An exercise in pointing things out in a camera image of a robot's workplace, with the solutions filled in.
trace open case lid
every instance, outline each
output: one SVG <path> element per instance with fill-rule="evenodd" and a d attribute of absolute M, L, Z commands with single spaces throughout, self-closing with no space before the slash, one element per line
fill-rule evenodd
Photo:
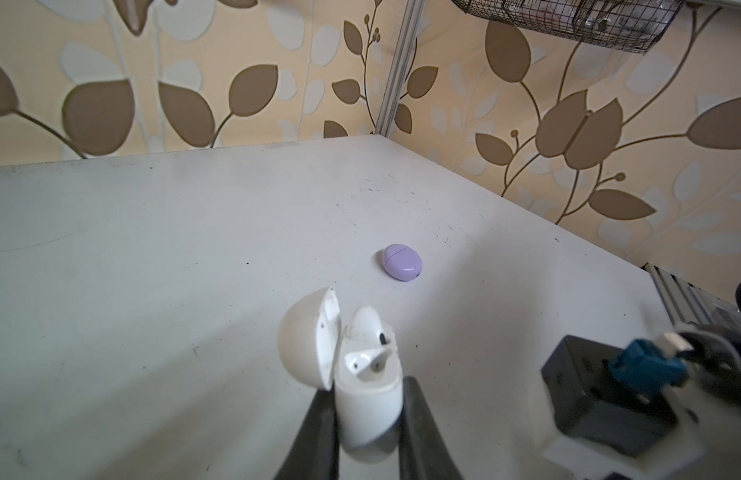
<path fill-rule="evenodd" d="M 280 360 L 294 379 L 315 389 L 333 388 L 340 312 L 336 290 L 329 286 L 305 296 L 285 313 L 277 344 Z"/>

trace white table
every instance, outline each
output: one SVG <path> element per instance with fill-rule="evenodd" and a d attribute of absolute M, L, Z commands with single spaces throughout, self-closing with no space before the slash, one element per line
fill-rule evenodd
<path fill-rule="evenodd" d="M 330 283 L 394 326 L 468 479 L 568 478 L 531 376 L 567 333 L 671 328 L 644 271 L 379 136 L 0 168 L 0 478 L 271 478 L 313 394 L 278 322 Z"/>

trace purple earbud case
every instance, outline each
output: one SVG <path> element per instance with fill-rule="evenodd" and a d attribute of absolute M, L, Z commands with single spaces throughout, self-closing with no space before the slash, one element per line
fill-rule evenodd
<path fill-rule="evenodd" d="M 381 256 L 381 264 L 387 274 L 397 280 L 408 282 L 421 274 L 421 257 L 409 246 L 394 244 L 387 246 Z"/>

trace leaf-patterned wallpaper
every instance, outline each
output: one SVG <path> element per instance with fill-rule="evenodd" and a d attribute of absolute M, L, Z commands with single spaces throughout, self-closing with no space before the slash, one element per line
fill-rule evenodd
<path fill-rule="evenodd" d="M 732 299 L 741 12 L 689 4 L 645 55 L 487 22 L 449 0 L 429 0 L 421 23 L 414 64 L 440 74 L 420 90 L 410 76 L 393 140 L 633 264 Z"/>
<path fill-rule="evenodd" d="M 368 134 L 404 8 L 0 2 L 0 165 Z"/>

